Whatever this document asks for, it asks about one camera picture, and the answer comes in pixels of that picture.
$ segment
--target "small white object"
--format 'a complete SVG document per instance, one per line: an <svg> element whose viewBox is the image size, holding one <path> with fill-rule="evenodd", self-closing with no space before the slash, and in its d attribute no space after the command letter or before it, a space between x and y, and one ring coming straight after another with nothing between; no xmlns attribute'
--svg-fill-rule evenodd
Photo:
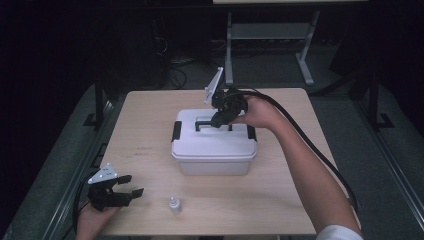
<svg viewBox="0 0 424 240"><path fill-rule="evenodd" d="M182 210L180 200L176 197L171 197L169 199L169 208L174 214L179 214Z"/></svg>
<svg viewBox="0 0 424 240"><path fill-rule="evenodd" d="M110 179L117 178L118 174L113 169L110 163L107 163L106 166L101 168L93 177L88 179L88 184L98 183L107 181Z"/></svg>

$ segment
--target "box lid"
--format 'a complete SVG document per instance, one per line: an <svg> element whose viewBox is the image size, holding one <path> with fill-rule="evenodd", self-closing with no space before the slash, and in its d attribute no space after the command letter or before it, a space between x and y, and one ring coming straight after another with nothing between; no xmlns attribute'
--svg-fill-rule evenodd
<svg viewBox="0 0 424 240"><path fill-rule="evenodd" d="M255 130L246 124L220 128L201 125L196 131L196 121L210 121L215 109L181 110L174 125L172 155L177 161L208 162L247 161L256 155Z"/></svg>

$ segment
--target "white sleeve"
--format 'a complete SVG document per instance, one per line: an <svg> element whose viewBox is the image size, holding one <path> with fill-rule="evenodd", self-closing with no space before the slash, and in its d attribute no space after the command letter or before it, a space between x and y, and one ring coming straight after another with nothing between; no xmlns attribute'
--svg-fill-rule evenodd
<svg viewBox="0 0 424 240"><path fill-rule="evenodd" d="M355 231L339 226L330 225L325 227L317 236L317 240L363 240Z"/></svg>

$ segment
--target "wooden table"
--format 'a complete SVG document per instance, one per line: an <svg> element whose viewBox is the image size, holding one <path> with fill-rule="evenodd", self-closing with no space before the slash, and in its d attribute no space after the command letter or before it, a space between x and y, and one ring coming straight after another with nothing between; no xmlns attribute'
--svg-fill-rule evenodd
<svg viewBox="0 0 424 240"><path fill-rule="evenodd" d="M260 89L277 100L316 146L333 161L303 89ZM123 208L107 235L296 235L315 234L300 202L284 154L274 135L256 129L258 146L243 176L185 176L171 155L174 121L182 109L210 108L204 91L143 91L128 94L102 166L132 175L117 192L144 187L141 198ZM173 215L168 200L179 197Z"/></svg>

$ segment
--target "person's arm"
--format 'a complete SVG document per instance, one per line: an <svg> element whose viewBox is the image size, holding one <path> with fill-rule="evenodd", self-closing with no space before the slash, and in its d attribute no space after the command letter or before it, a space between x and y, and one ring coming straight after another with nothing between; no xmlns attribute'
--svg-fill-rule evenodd
<svg viewBox="0 0 424 240"><path fill-rule="evenodd" d="M83 207L79 213L76 240L93 240L106 226L120 207L105 208L98 211L91 204Z"/></svg>
<svg viewBox="0 0 424 240"><path fill-rule="evenodd" d="M232 123L267 128L276 136L299 197L317 233L329 225L341 225L362 236L343 190L292 124L267 101L257 97L246 97L246 100L249 110Z"/></svg>

